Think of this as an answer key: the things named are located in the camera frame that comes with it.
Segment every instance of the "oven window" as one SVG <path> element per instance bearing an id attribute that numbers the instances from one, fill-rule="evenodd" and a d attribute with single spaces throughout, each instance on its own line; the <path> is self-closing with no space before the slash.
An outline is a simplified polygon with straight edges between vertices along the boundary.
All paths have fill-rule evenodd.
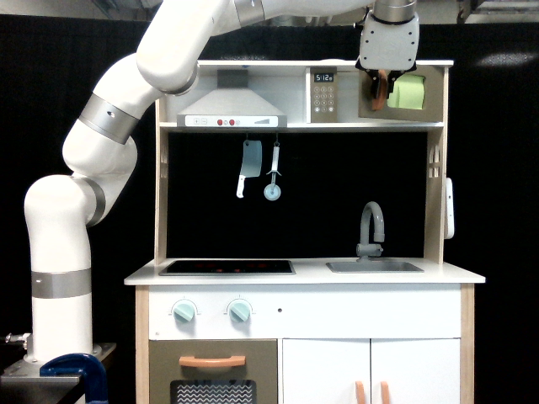
<path id="1" fill-rule="evenodd" d="M 174 380 L 170 404 L 256 404 L 252 380 Z"/>

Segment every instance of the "white cabinet door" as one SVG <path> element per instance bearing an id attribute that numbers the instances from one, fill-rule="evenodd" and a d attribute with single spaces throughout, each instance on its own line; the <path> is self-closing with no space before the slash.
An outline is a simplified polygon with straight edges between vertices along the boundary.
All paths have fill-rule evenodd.
<path id="1" fill-rule="evenodd" d="M 357 404 L 355 382 L 371 402 L 368 339 L 284 339 L 284 404 Z"/>
<path id="2" fill-rule="evenodd" d="M 459 404 L 460 339 L 371 342 L 372 404 Z"/>

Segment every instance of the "silver metal ring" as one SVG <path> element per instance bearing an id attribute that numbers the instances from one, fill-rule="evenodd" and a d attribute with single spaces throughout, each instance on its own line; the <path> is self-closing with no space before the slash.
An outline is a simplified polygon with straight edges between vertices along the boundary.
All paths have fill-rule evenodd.
<path id="1" fill-rule="evenodd" d="M 105 207 L 107 206 L 107 199 L 104 195 L 103 189 L 99 186 L 98 183 L 93 181 L 88 177 L 73 177 L 75 179 L 82 179 L 87 183 L 93 190 L 95 194 L 95 212 L 93 213 L 92 219 L 86 224 L 86 227 L 92 227 L 99 223 L 101 218 L 104 215 Z"/>
<path id="2" fill-rule="evenodd" d="M 133 128 L 138 123 L 137 118 L 116 108 L 95 94 L 90 97 L 79 120 L 121 145 L 127 142 Z"/>
<path id="3" fill-rule="evenodd" d="M 90 268 L 72 272 L 32 271 L 32 296 L 39 299 L 64 299 L 92 292 Z"/>
<path id="4" fill-rule="evenodd" d="M 234 0 L 234 5 L 242 27 L 266 19 L 262 0 Z"/>
<path id="5" fill-rule="evenodd" d="M 193 68 L 193 72 L 191 73 L 191 77 L 189 77 L 188 82 L 183 87 L 177 90 L 173 90 L 173 91 L 163 91 L 163 90 L 160 90 L 160 91 L 168 95 L 180 95 L 180 94 L 185 93 L 187 90 L 191 88 L 191 86 L 193 86 L 193 84 L 195 84 L 195 80 L 199 75 L 199 69 L 200 69 L 199 62 L 196 62 L 195 67 Z"/>
<path id="6" fill-rule="evenodd" d="M 378 0 L 373 15 L 386 23 L 407 23 L 414 18 L 416 0 Z"/>

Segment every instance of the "digital clock display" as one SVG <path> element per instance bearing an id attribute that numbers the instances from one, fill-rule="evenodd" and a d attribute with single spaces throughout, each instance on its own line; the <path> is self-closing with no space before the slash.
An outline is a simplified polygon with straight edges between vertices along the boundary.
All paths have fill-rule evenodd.
<path id="1" fill-rule="evenodd" d="M 314 82 L 334 82 L 333 73 L 316 73 L 314 75 Z"/>

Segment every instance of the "cleaver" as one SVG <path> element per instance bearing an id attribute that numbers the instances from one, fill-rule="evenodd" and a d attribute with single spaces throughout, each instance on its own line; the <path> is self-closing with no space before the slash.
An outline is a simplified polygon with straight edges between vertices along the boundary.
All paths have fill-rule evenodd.
<path id="1" fill-rule="evenodd" d="M 236 196 L 243 198 L 245 178 L 258 177 L 262 168 L 262 141 L 245 141 L 243 143 L 242 169 L 237 181 Z"/>

